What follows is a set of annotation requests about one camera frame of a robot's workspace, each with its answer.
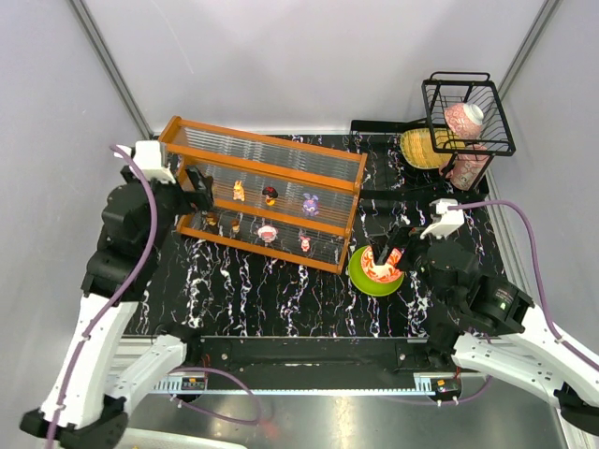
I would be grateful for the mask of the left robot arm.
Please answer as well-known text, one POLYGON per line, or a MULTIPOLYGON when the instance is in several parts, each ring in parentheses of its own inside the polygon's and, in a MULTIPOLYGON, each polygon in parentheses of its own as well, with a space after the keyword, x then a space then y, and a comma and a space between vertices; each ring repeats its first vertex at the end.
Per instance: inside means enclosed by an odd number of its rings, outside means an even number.
POLYGON ((102 210, 101 233, 81 284, 80 312, 64 364, 47 399, 20 422, 21 431, 48 448, 115 447, 154 385, 201 358, 199 331, 170 322, 158 328, 150 350, 115 385, 106 384, 174 219, 214 204, 213 179, 196 167, 184 171, 183 182, 146 181, 130 167, 121 173, 125 183, 110 192, 102 210))

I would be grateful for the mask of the pink hat girl toy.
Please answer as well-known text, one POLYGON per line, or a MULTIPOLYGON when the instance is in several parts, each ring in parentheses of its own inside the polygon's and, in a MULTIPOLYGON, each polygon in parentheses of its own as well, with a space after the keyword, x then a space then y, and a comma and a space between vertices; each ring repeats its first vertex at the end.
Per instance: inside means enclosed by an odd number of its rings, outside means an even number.
POLYGON ((272 243, 277 239, 278 230, 272 225, 263 225, 256 233, 264 243, 272 243))

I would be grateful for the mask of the yellow rabbit toy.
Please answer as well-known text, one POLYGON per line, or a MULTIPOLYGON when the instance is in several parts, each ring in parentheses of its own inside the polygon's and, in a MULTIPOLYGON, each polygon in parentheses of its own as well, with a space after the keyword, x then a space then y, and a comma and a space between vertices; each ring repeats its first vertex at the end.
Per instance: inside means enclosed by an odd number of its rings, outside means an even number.
POLYGON ((235 201, 245 201, 245 191, 241 180, 236 180, 233 186, 233 199, 235 201))

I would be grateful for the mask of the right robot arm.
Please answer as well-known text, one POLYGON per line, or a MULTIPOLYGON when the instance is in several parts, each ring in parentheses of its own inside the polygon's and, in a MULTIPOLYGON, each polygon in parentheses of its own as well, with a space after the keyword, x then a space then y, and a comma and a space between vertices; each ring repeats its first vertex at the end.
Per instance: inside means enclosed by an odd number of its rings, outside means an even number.
POLYGON ((598 355, 558 327, 548 311, 477 257, 427 229, 376 235, 366 273, 415 272, 447 316, 431 329, 433 351, 523 389, 557 408, 563 420, 598 433, 598 355))

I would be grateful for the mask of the purple donkey toy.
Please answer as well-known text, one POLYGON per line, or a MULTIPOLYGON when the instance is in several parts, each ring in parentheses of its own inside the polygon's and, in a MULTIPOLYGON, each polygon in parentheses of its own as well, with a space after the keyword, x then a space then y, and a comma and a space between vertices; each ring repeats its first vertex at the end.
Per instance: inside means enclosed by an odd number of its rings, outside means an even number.
POLYGON ((302 211, 305 216, 315 217, 319 214, 319 197, 308 193, 303 194, 302 211))

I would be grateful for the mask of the black hair princess toy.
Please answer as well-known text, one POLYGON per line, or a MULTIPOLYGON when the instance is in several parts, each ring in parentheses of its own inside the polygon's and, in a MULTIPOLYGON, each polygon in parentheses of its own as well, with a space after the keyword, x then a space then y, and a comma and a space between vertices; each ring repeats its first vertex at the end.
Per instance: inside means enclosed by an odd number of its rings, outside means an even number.
POLYGON ((261 194, 264 196, 264 201, 265 204, 269 207, 272 207, 275 205, 276 200, 279 196, 278 192, 276 191, 276 189, 272 186, 266 186, 263 188, 261 194))

